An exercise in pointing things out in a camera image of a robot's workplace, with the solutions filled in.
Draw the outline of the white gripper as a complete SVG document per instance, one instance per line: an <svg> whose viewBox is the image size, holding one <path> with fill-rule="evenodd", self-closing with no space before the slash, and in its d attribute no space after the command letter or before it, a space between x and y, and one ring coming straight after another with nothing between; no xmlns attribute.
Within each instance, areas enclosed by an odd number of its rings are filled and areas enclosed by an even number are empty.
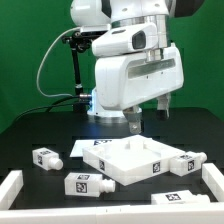
<svg viewBox="0 0 224 224"><path fill-rule="evenodd" d="M164 49L163 56L162 60L148 61L146 53L140 52L100 58L96 62L99 103L105 110L125 109L123 114L132 134L142 132L142 110L132 106L158 97L156 116L159 120L167 120L171 100L169 92L183 86L179 50L171 45Z"/></svg>

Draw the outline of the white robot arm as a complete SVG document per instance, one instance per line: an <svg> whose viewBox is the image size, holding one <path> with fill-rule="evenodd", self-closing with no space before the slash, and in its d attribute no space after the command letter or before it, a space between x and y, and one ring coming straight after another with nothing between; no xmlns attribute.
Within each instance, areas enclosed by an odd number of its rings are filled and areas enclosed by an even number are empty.
<svg viewBox="0 0 224 224"><path fill-rule="evenodd" d="M94 114L123 115L130 132L142 131L139 105L158 101L169 117L170 93L184 82L181 56L169 39L171 18L195 14L205 0L73 0L70 14L80 34L92 40L97 58Z"/></svg>

